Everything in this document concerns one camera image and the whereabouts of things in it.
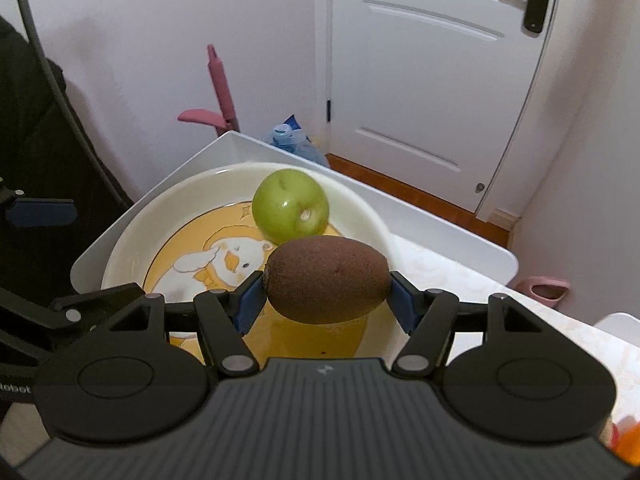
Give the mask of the brown kiwi fruit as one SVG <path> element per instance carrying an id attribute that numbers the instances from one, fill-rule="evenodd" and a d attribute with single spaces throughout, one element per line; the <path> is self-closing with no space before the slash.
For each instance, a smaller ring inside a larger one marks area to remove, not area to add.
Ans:
<path id="1" fill-rule="evenodd" d="M 304 324 L 343 323 L 382 304 L 390 288 L 386 257 L 347 237 L 291 240 L 268 258 L 262 284 L 273 309 Z"/>

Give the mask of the small orange tangerine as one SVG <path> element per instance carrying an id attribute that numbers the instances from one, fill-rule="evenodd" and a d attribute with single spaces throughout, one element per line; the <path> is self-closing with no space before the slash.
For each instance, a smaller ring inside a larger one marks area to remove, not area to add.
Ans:
<path id="1" fill-rule="evenodd" d="M 620 433 L 613 452 L 625 463 L 634 467 L 640 466 L 640 424 L 638 422 Z"/>

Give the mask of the white duck pattern bowl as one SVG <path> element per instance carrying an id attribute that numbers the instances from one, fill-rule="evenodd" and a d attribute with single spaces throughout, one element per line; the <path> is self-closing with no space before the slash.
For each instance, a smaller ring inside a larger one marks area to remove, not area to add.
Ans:
<path id="1" fill-rule="evenodd" d="M 160 193 L 119 237 L 102 276 L 105 288 L 136 283 L 170 302 L 207 289 L 232 290 L 265 266 L 273 244 L 255 224 L 250 202 L 280 170 L 244 162 L 196 174 Z M 244 341 L 258 362 L 269 358 L 390 360 L 404 339 L 387 304 L 363 318 L 305 325 L 265 306 Z"/>

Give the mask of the pink slipper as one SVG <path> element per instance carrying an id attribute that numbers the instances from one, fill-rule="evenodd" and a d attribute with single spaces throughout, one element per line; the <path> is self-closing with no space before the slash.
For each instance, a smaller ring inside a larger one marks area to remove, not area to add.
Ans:
<path id="1" fill-rule="evenodd" d="M 570 283 L 550 276 L 530 276 L 519 281 L 515 289 L 546 307 L 556 309 L 570 292 Z"/>

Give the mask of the green apple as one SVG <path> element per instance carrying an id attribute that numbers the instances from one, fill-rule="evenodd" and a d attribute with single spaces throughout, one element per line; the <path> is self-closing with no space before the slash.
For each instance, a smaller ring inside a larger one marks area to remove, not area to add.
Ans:
<path id="1" fill-rule="evenodd" d="M 329 224 L 329 213 L 326 192 L 309 174 L 296 169 L 270 174 L 252 199 L 256 226 L 276 245 L 322 234 Z"/>

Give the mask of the pink dustpan broom set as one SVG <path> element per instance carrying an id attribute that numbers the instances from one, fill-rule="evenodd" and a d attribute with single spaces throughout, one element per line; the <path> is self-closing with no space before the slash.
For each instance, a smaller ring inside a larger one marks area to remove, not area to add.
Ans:
<path id="1" fill-rule="evenodd" d="M 206 46 L 207 73 L 213 87 L 216 110 L 189 108 L 177 117 L 178 122 L 214 128 L 217 136 L 229 131 L 240 131 L 238 114 L 234 106 L 224 62 L 213 44 Z"/>

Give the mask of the plastic bag of bottles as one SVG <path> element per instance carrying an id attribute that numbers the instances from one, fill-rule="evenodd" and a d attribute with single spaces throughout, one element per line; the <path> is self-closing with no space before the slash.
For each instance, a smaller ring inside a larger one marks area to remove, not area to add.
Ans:
<path id="1" fill-rule="evenodd" d="M 329 168 L 329 161 L 303 132 L 294 115 L 285 119 L 282 124 L 274 126 L 262 140 L 274 148 L 296 155 L 318 165 Z"/>

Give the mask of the white door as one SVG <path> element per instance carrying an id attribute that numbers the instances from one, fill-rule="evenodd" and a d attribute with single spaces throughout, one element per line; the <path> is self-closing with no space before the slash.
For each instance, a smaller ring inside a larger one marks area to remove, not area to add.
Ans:
<path id="1" fill-rule="evenodd" d="M 526 2 L 332 0 L 332 152 L 475 210 L 546 42 Z"/>

